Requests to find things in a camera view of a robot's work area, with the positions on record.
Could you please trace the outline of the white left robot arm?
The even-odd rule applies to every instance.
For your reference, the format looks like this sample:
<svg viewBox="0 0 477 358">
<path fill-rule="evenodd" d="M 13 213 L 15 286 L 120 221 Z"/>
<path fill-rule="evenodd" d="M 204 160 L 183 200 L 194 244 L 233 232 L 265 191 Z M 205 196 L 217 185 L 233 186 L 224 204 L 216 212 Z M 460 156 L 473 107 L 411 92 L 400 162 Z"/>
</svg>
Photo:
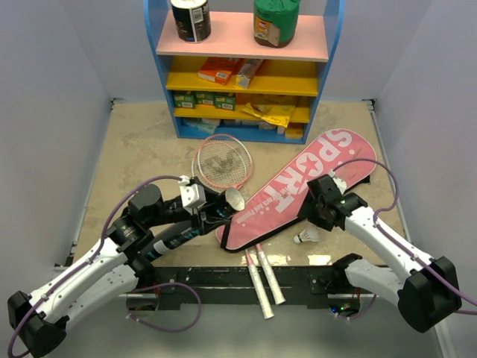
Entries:
<svg viewBox="0 0 477 358">
<path fill-rule="evenodd" d="M 75 321 L 123 293 L 147 292 L 154 285 L 152 262 L 203 236 L 242 211 L 241 193 L 218 193 L 197 178 L 177 178 L 180 194 L 165 200 L 149 179 L 126 195 L 108 216 L 99 240 L 76 263 L 27 294 L 7 301 L 14 333 L 7 355 L 20 339 L 25 354 L 44 357 L 66 337 Z"/>
</svg>

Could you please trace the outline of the black shuttlecock tube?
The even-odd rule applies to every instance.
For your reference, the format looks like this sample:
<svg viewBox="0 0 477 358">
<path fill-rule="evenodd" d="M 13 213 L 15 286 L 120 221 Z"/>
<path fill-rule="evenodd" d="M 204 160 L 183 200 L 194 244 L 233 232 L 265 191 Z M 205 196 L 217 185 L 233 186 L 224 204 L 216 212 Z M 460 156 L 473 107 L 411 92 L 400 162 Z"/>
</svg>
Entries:
<svg viewBox="0 0 477 358">
<path fill-rule="evenodd" d="M 217 197 L 224 197 L 235 210 L 235 214 L 241 212 L 245 207 L 245 199 L 236 188 L 229 187 L 221 193 L 209 188 L 205 188 L 204 190 L 206 203 L 210 203 Z M 195 237 L 204 236 L 199 235 L 197 231 L 192 229 L 192 216 L 189 219 L 180 220 L 178 223 L 173 224 L 163 232 L 157 234 L 154 240 L 142 250 L 142 254 L 146 260 L 149 262 L 157 260 Z"/>
</svg>

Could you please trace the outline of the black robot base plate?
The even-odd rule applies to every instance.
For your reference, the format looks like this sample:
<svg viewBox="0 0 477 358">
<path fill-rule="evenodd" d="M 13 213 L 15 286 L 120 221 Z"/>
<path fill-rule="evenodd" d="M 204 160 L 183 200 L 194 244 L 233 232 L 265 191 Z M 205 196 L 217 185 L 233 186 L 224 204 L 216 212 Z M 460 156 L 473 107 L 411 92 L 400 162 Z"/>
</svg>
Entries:
<svg viewBox="0 0 477 358">
<path fill-rule="evenodd" d="M 373 295 L 351 286 L 333 286 L 331 266 L 277 266 L 273 268 L 285 304 L 308 309 L 331 309 L 346 315 L 357 313 Z M 259 303 L 248 268 L 230 267 L 157 267 L 153 280 L 140 283 L 142 292 L 124 296 L 130 306 L 145 305 L 147 310 L 178 310 L 183 304 L 195 304 L 196 297 L 180 284 L 195 290 L 203 305 L 257 305 Z"/>
</svg>

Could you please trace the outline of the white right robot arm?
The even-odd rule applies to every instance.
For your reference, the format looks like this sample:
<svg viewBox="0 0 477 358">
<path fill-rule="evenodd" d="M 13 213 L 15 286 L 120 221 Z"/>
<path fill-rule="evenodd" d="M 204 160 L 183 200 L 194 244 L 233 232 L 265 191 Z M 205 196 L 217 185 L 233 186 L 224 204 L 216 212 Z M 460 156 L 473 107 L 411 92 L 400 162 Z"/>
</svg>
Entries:
<svg viewBox="0 0 477 358">
<path fill-rule="evenodd" d="M 435 259 L 413 246 L 379 219 L 364 199 L 345 193 L 342 180 L 322 175 L 307 187 L 300 218 L 328 231 L 339 227 L 385 263 L 378 267 L 358 254 L 348 254 L 320 278 L 326 291 L 348 293 L 360 288 L 371 292 L 397 307 L 406 323 L 420 333 L 461 308 L 458 276 L 449 259 Z"/>
</svg>

